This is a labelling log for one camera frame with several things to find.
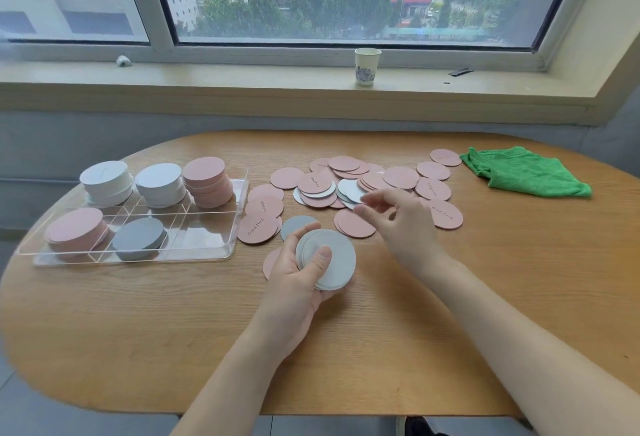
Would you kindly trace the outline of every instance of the gray wall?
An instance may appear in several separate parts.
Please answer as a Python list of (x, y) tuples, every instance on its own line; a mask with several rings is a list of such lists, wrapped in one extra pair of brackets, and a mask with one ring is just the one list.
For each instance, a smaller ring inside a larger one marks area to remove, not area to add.
[(0, 112), (0, 229), (30, 227), (94, 163), (197, 132), (279, 129), (285, 124), (298, 130), (498, 132), (580, 151), (640, 177), (640, 87), (616, 117), (601, 127)]

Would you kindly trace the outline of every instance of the person's right hand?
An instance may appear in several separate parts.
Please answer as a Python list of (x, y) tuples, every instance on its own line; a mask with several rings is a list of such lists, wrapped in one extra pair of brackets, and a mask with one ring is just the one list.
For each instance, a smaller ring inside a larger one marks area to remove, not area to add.
[(431, 211), (405, 190), (384, 189), (367, 193), (353, 212), (373, 225), (400, 264), (416, 277), (428, 274), (433, 264), (446, 258), (436, 235)]

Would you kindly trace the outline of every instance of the cup rim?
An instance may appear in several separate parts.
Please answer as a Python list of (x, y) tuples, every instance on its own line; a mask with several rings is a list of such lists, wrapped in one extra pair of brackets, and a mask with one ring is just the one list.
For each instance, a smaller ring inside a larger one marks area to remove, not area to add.
[(363, 57), (375, 57), (382, 53), (382, 50), (377, 48), (356, 48), (356, 55), (361, 55)]

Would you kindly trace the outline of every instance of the green cloth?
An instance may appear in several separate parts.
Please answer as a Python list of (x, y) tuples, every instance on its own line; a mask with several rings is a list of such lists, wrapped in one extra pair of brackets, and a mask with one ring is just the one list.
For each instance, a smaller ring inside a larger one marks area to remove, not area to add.
[(460, 155), (477, 176), (489, 178), (491, 188), (537, 196), (591, 196), (591, 187), (578, 181), (556, 158), (545, 158), (528, 149), (469, 148)]

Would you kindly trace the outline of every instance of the person's left hand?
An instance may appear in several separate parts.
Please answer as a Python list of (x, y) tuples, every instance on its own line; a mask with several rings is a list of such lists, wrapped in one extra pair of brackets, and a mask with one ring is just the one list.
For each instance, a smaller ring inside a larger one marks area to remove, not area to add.
[(269, 347), (279, 362), (284, 360), (305, 338), (316, 310), (324, 300), (341, 293), (342, 289), (318, 291), (316, 282), (331, 262), (331, 249), (323, 246), (303, 270), (296, 263), (298, 241), (310, 230), (320, 229), (320, 222), (310, 223), (289, 234), (276, 260), (267, 288), (252, 325), (267, 336)]

